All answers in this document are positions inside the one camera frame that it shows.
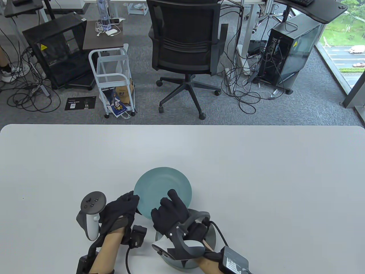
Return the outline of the person's right hand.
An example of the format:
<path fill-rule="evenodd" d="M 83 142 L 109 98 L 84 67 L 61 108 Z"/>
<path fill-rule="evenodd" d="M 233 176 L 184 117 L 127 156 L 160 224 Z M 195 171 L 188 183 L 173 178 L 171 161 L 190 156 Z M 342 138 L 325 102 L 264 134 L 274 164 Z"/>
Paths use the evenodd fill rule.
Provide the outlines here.
<path fill-rule="evenodd" d="M 155 230 L 168 239 L 171 238 L 170 232 L 176 231 L 180 223 L 185 223 L 190 217 L 188 208 L 182 202 L 174 189 L 168 191 L 168 197 L 160 200 L 160 207 L 151 211 L 151 217 Z M 187 228 L 187 235 L 184 240 L 194 240 L 203 242 L 208 228 L 203 223 L 194 222 Z"/>

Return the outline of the person's left hand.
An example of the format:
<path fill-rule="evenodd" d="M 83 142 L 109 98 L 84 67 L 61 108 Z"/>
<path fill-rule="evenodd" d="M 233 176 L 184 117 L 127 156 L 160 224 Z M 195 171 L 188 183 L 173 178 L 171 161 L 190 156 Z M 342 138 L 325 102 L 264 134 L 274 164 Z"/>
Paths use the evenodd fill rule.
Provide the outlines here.
<path fill-rule="evenodd" d="M 108 203 L 100 213 L 100 234 L 106 235 L 123 227 L 129 232 L 135 214 L 138 212 L 138 203 L 139 196 L 135 195 L 133 191 L 125 193 L 117 200 Z"/>

